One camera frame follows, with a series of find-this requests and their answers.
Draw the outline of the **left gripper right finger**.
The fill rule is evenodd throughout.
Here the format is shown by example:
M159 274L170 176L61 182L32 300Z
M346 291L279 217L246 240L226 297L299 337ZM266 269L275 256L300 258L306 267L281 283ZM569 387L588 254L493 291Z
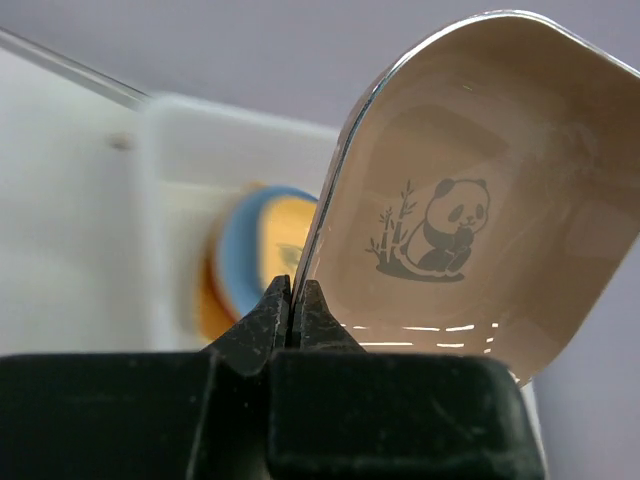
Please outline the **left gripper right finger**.
M541 479L507 367L482 356L368 353L318 282L299 290L292 346L269 361L275 479Z

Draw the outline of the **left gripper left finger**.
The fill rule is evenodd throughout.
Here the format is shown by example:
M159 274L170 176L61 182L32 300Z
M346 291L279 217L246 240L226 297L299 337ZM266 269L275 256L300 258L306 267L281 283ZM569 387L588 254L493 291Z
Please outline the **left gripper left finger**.
M1 360L5 479L265 479L266 373L291 287L209 346Z

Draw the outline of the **woven bamboo fan tray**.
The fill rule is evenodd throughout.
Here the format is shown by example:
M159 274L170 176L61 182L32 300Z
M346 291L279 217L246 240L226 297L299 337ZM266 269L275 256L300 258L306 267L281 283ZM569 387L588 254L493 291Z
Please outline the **woven bamboo fan tray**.
M216 265L219 240L235 200L231 191L220 187L211 187L208 194L209 227L203 242L194 305L200 334L206 340L213 341L226 333L236 321L234 313L226 305Z

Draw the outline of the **blue round plate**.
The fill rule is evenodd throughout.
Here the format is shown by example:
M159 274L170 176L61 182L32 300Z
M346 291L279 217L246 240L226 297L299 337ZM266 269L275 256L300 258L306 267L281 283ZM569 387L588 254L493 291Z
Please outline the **blue round plate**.
M266 201L280 194L313 197L290 186L252 187L235 199L217 247L217 275L226 305L236 320L249 313L261 299L264 288L258 274L257 224Z

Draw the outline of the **yellow square plate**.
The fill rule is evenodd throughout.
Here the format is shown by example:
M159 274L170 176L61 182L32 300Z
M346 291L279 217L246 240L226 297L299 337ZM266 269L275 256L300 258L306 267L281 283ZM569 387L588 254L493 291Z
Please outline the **yellow square plate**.
M280 194L269 198L257 224L258 274L266 288L274 277L295 277L317 201Z

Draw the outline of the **brown square plate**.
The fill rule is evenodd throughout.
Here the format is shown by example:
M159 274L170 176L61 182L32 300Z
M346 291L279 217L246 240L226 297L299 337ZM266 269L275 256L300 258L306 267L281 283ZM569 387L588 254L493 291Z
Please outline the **brown square plate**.
M298 271L374 351L486 355L528 383L639 234L639 73L493 10L385 69L337 141Z

